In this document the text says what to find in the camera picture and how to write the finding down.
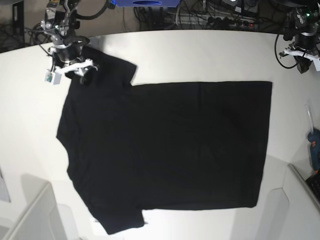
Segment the black robot arm on image right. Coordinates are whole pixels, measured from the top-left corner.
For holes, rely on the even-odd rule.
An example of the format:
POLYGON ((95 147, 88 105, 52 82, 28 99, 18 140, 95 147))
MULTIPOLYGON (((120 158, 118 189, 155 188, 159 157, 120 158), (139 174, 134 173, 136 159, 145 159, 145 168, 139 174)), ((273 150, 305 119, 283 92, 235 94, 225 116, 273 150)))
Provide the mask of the black robot arm on image right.
POLYGON ((320 70, 320 2, 318 0, 280 0, 279 3, 291 8, 288 29, 283 34, 285 41, 291 43, 279 55, 292 56, 301 74, 306 73, 313 64, 320 70))

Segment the black robot arm on image left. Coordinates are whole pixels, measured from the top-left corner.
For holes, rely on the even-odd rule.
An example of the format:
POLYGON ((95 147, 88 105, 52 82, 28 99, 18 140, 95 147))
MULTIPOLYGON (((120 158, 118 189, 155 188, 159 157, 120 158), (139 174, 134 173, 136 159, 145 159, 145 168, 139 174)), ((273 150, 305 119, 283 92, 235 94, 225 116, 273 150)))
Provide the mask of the black robot arm on image left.
POLYGON ((79 3, 78 0, 50 0, 40 23, 44 34, 53 43, 48 49, 52 65, 46 70, 44 80, 54 85, 59 84, 67 73, 75 74, 84 81, 88 71, 98 69, 92 59, 83 55, 83 47, 90 44, 89 38, 76 34, 80 27, 76 18, 79 3))

